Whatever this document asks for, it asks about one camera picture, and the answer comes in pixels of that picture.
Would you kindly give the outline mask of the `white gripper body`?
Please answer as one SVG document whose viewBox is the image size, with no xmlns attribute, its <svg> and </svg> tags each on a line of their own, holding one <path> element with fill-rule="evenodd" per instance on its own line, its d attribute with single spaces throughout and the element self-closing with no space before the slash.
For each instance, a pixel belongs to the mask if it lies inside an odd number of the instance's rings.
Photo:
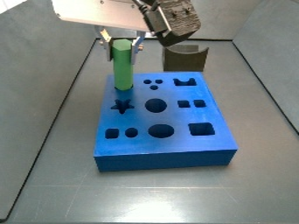
<svg viewBox="0 0 299 224">
<path fill-rule="evenodd" d="M 143 14 L 132 0 L 51 0 L 65 21 L 148 32 Z"/>
</svg>

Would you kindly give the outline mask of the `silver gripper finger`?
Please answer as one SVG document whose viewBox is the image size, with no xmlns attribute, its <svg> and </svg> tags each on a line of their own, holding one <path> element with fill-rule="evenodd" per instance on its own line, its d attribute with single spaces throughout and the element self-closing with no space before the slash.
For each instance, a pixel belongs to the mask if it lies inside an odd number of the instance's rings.
<svg viewBox="0 0 299 224">
<path fill-rule="evenodd" d="M 109 36 L 108 31 L 104 26 L 96 27 L 96 32 L 100 38 L 100 44 L 103 45 L 107 51 L 107 60 L 111 61 L 112 56 L 112 45 L 113 45 L 113 38 Z"/>
<path fill-rule="evenodd" d="M 137 31 L 136 38 L 133 39 L 131 44 L 131 64 L 136 63 L 136 54 L 144 49 L 143 47 L 144 39 L 145 39 L 145 32 Z"/>
</svg>

